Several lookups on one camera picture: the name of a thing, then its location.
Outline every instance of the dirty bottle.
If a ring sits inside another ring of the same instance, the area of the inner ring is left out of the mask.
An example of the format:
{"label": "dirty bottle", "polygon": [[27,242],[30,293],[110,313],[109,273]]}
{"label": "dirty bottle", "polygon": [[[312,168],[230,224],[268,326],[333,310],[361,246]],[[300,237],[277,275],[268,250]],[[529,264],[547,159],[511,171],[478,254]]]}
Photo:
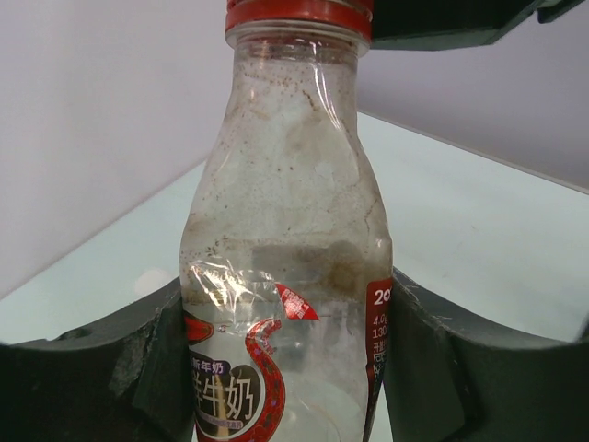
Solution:
{"label": "dirty bottle", "polygon": [[392,243],[357,133],[369,0],[229,0],[225,119],[182,236],[200,442],[361,442]]}

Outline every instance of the transparent bottle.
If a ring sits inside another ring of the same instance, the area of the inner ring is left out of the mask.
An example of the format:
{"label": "transparent bottle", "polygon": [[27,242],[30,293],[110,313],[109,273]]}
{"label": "transparent bottle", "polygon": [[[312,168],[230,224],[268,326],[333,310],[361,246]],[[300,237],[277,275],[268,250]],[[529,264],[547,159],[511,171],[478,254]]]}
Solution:
{"label": "transparent bottle", "polygon": [[291,1],[238,18],[229,1],[233,90],[179,257],[200,442],[365,441],[382,381],[392,243],[355,97],[369,11]]}

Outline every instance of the bottle label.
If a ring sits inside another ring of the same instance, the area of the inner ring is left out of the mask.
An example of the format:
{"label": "bottle label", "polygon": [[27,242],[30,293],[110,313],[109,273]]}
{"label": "bottle label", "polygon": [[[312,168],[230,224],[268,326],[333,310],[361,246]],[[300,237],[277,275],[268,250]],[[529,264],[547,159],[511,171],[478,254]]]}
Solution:
{"label": "bottle label", "polygon": [[[290,288],[276,284],[289,320],[319,320],[315,310]],[[253,365],[232,366],[202,353],[201,344],[226,327],[200,320],[184,311],[196,393],[199,442],[268,442],[283,417],[286,391],[283,376],[272,360],[270,336],[282,328],[277,319],[252,325],[245,346]]]}
{"label": "bottle label", "polygon": [[375,281],[366,288],[366,375],[368,407],[364,424],[364,442],[368,441],[375,419],[378,393],[387,361],[388,305],[393,287],[392,278]]}

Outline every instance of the white surface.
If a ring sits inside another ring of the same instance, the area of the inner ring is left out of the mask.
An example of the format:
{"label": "white surface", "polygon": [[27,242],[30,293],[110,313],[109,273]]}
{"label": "white surface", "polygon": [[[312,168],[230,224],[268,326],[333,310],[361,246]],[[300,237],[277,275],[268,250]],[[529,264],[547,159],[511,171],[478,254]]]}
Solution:
{"label": "white surface", "polygon": [[[225,0],[0,2],[0,297],[203,159],[230,90]],[[497,46],[373,52],[363,109],[589,183],[589,2]]]}
{"label": "white surface", "polygon": [[[399,269],[498,322],[573,339],[589,312],[589,196],[361,115]],[[99,319],[177,273],[202,166],[0,301],[0,340]],[[391,440],[382,400],[376,442]]]}

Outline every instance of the black mechanical part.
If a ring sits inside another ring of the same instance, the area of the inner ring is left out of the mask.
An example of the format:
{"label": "black mechanical part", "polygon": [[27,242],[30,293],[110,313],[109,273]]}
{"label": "black mechanical part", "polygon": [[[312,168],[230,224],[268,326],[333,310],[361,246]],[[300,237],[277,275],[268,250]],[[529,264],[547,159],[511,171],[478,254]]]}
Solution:
{"label": "black mechanical part", "polygon": [[589,342],[515,331],[395,280],[385,374],[395,442],[589,440]]}
{"label": "black mechanical part", "polygon": [[190,442],[179,283],[55,341],[0,345],[0,398],[1,441]]}
{"label": "black mechanical part", "polygon": [[442,51],[493,44],[538,13],[549,23],[583,0],[375,0],[373,49]]}

